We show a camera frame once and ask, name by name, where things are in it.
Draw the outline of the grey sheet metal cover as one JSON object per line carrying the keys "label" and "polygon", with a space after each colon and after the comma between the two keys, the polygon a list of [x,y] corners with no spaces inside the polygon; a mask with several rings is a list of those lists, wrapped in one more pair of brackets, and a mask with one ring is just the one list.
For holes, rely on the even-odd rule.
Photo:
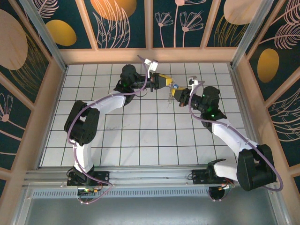
{"label": "grey sheet metal cover", "polygon": [[281,193],[236,186],[221,201],[207,196],[104,198],[88,205],[78,198],[33,199],[29,185],[10,225],[297,225]]}

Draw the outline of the aluminium side rail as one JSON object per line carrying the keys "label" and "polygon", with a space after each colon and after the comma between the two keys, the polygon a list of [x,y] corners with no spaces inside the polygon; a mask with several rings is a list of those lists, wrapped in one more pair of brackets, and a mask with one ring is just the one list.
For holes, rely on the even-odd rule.
{"label": "aluminium side rail", "polygon": [[253,119],[253,113],[251,111],[250,101],[248,99],[246,89],[242,80],[240,79],[238,71],[236,69],[232,69],[231,64],[228,64],[228,70],[236,94],[237,102],[241,110],[241,116],[244,122],[247,137],[256,143],[263,144],[264,142],[260,137]]}

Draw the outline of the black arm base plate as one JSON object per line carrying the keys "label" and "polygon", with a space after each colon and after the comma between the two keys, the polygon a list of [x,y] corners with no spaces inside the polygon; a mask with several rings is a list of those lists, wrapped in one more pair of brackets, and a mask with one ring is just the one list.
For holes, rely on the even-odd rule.
{"label": "black arm base plate", "polygon": [[[105,182],[109,181],[109,172],[108,171],[95,171],[95,172],[89,172],[88,173],[91,177],[94,177],[97,180],[102,180]],[[96,180],[93,180],[89,177],[87,177],[85,174],[80,173],[78,171],[70,171],[67,174],[67,186],[77,186],[77,187],[83,187],[83,186],[89,186],[94,187],[98,186],[99,182]]]}
{"label": "black arm base plate", "polygon": [[192,181],[194,185],[224,185],[234,183],[233,180],[225,177],[218,177],[212,170],[192,170]]}

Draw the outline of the aluminium corner post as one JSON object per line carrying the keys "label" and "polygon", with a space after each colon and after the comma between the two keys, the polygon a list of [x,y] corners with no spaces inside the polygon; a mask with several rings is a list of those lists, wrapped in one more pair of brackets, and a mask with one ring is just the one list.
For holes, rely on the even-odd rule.
{"label": "aluminium corner post", "polygon": [[242,59],[243,55],[245,54],[246,50],[248,49],[251,41],[254,39],[256,33],[258,32],[259,28],[261,27],[265,17],[267,16],[268,12],[270,11],[274,0],[262,0],[260,3],[256,13],[254,14],[254,18],[248,25],[239,45],[237,51],[230,62],[231,69],[234,70],[237,68],[240,60]]}
{"label": "aluminium corner post", "polygon": [[50,19],[59,8],[58,0],[18,0],[24,11],[27,13],[31,22],[37,29],[41,38],[50,50],[52,56],[58,63],[59,67],[66,71],[66,64],[62,55],[54,42],[49,30],[47,29],[43,19]]}

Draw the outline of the long aluminium base rail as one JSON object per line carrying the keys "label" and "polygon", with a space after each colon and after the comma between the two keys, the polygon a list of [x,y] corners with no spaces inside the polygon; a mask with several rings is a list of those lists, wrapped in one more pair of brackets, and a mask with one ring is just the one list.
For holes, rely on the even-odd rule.
{"label": "long aluminium base rail", "polygon": [[[69,167],[42,167],[27,171],[24,186],[67,184]],[[96,166],[95,171],[108,171],[114,188],[155,188],[191,186],[188,180],[192,170],[206,169],[203,165],[148,165],[148,166]]]}

